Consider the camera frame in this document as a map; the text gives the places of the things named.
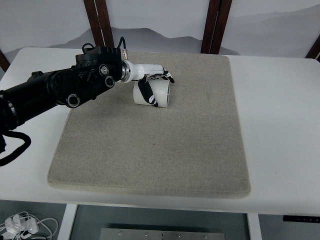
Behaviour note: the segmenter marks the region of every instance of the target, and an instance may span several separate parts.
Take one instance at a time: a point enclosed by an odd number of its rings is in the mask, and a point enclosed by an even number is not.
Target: black cable
[[[31,145],[31,138],[22,132],[6,131],[3,133],[3,135],[10,138],[21,139],[24,141],[24,144],[19,146],[16,150],[14,150],[8,156],[5,156],[4,158],[0,159],[0,167],[11,163],[13,160],[19,157],[25,150],[27,150],[27,148]]]
[[[36,237],[44,237],[45,238],[45,240],[48,240],[48,237],[46,236],[46,235],[44,235],[44,234],[41,234],[41,233],[38,233],[38,234],[32,234],[32,233],[30,233],[32,236],[36,236]]]
[[[125,40],[125,38],[124,38],[123,36],[120,37],[119,44],[118,44],[118,46],[116,47],[117,49],[120,48],[121,43],[123,43],[123,49],[127,49],[127,47],[126,47],[126,40]]]
[[[83,52],[84,54],[85,54],[85,47],[86,47],[86,46],[90,46],[90,47],[91,47],[91,48],[88,48],[89,51],[95,49],[95,47],[94,47],[91,43],[85,43],[85,44],[83,44],[83,46],[82,46],[82,52]]]

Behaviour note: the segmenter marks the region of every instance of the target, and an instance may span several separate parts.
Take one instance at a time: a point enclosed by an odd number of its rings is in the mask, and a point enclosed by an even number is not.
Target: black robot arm
[[[0,166],[17,158],[31,144],[30,138],[12,132],[26,121],[57,106],[76,108],[111,89],[123,76],[120,48],[85,48],[76,55],[76,65],[52,72],[33,72],[24,83],[0,91],[0,153],[4,136],[20,138],[25,144],[1,160]]]

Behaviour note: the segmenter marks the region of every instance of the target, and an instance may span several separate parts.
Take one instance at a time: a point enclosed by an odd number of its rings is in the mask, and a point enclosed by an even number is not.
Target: white cup
[[[149,80],[149,83],[153,91],[154,98],[158,103],[158,106],[162,108],[167,108],[170,95],[170,81],[155,79]],[[134,83],[133,100],[136,104],[152,106],[151,104],[145,101],[144,97],[140,92],[137,81]]]

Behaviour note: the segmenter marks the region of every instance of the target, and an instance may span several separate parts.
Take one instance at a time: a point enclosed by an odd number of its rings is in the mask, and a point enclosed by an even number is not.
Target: metal plate
[[[224,233],[102,228],[100,240],[225,240]]]

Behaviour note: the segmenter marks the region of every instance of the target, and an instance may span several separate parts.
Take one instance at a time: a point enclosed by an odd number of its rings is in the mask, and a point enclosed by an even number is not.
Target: white backdrop
[[[209,0],[107,0],[114,41],[133,51],[199,53]],[[92,42],[82,0],[0,0],[0,49]],[[304,58],[320,34],[320,0],[233,0],[221,54]]]

